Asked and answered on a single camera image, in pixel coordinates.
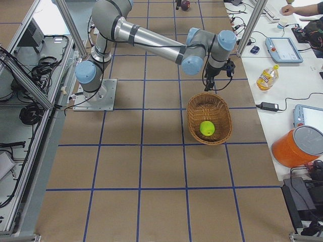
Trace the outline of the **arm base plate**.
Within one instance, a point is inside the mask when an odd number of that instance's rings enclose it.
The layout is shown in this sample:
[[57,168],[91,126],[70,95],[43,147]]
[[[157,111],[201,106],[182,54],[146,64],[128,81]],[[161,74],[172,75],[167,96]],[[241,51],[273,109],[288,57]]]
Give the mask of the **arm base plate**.
[[74,111],[113,111],[115,103],[115,95],[117,89],[117,79],[103,79],[101,88],[93,96],[87,92],[83,92],[81,84],[79,84],[78,91],[82,92],[75,98],[73,110]]

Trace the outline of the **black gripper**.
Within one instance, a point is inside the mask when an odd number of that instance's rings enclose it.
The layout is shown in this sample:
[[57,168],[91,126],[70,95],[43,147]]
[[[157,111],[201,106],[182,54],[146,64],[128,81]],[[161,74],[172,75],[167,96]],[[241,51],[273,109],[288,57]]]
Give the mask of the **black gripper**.
[[[178,10],[181,6],[181,0],[176,0],[176,10]],[[215,68],[211,64],[207,64],[205,68],[204,78],[206,78],[206,84],[205,84],[205,91],[214,91],[214,78],[215,76],[219,75],[221,71],[226,71],[227,67],[226,65]]]

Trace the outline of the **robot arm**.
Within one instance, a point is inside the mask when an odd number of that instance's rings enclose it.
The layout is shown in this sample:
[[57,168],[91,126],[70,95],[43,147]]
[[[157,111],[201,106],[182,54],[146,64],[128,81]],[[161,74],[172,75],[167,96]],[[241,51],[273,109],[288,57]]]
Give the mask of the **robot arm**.
[[128,43],[181,65],[184,73],[196,75],[204,71],[206,91],[214,86],[214,78],[221,71],[233,77],[235,65],[229,55],[236,44],[230,30],[218,34],[191,28],[182,44],[126,20],[133,1],[97,1],[92,20],[99,31],[91,57],[77,64],[75,76],[83,89],[85,101],[101,101],[107,94],[103,73],[111,61],[113,43]]

